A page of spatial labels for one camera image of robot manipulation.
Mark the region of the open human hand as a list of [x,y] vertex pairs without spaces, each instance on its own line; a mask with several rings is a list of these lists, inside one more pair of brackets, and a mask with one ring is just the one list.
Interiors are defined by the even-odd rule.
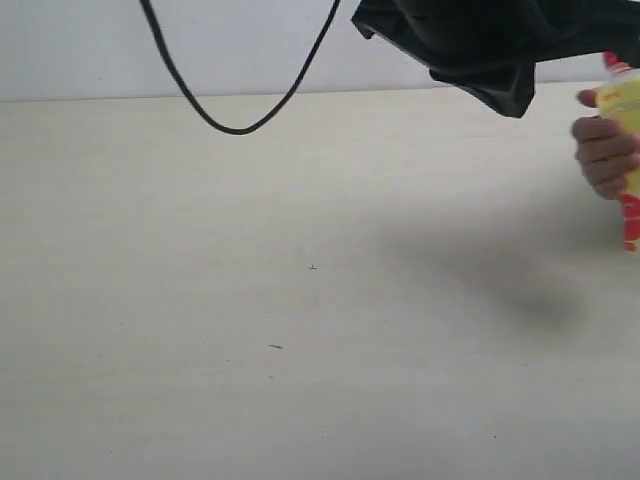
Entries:
[[639,137],[599,115],[577,118],[571,136],[587,183],[601,198],[617,199],[627,187],[627,175],[639,167]]

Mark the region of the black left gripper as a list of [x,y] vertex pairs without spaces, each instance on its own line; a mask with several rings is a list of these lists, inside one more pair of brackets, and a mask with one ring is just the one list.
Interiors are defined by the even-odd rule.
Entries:
[[541,62],[609,51],[639,64],[636,1],[362,1],[352,22],[511,118],[527,111]]

